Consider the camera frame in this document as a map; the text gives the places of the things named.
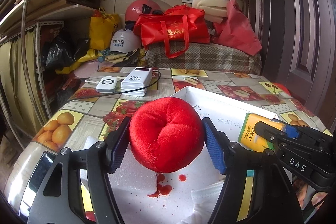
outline table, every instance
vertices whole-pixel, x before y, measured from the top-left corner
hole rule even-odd
[[[132,69],[130,67],[100,67],[91,78],[111,75],[122,80]],[[4,191],[13,208],[19,210],[28,180],[44,151],[57,153],[62,147],[69,147],[73,151],[81,150],[88,136],[103,140],[110,131],[117,128],[124,116],[132,116],[144,102],[171,96],[187,85],[244,101],[278,114],[284,122],[308,125],[331,135],[318,117],[263,76],[167,68],[160,68],[159,72],[161,72],[160,80],[148,89],[144,97],[119,94],[85,100],[78,99],[63,105],[50,119],[55,120],[62,114],[61,120],[63,119],[70,128],[63,126],[62,133],[56,139],[52,139],[59,146],[50,141],[44,143],[45,145],[39,143],[39,141],[47,140],[48,134],[51,134],[44,134],[45,130],[42,128],[14,165]],[[75,92],[74,98],[96,95],[95,86],[96,84],[93,83],[85,83]]]

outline pink helmet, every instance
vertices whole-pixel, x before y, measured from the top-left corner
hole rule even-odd
[[[142,5],[146,4],[147,6],[151,7],[152,10],[150,12],[153,13],[154,10],[161,10],[160,6],[152,0],[136,0],[127,7],[125,13],[125,21],[132,20],[137,21],[138,16],[142,14]]]

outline yellow bag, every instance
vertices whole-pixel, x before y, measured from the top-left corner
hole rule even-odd
[[[112,35],[120,25],[119,15],[107,14],[100,7],[90,21],[90,48],[103,51],[110,46]]]
[[[58,75],[66,75],[73,70],[79,68],[79,66],[86,61],[97,59],[98,57],[102,56],[97,50],[89,49],[85,56],[82,56],[80,59],[78,59],[75,63],[73,63],[70,67],[64,67],[63,69],[56,69],[55,72]]]

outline pile of clutter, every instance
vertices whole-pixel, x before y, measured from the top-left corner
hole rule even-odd
[[[61,30],[44,45],[42,65],[59,75],[73,71],[73,78],[84,79],[101,66],[146,66],[146,50],[153,43],[164,44],[168,58],[182,55],[193,42],[212,42],[250,56],[261,50],[261,43],[236,0],[193,0],[191,7],[162,8],[154,0],[134,1],[125,12],[125,27],[121,26],[119,15],[100,8],[90,19],[89,38],[74,43],[70,34]],[[171,53],[170,41],[182,41],[185,47]]]

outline white power bank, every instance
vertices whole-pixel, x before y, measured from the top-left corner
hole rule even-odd
[[[130,72],[129,75],[121,82],[121,90],[122,91],[129,91],[144,88],[145,86],[149,85],[152,80],[152,72],[151,68],[141,68],[136,67],[134,70]],[[129,96],[145,96],[147,88],[125,93],[125,95]]]
[[[117,82],[118,78],[113,76],[105,76],[96,86],[96,90],[103,93],[112,93],[116,89]]]

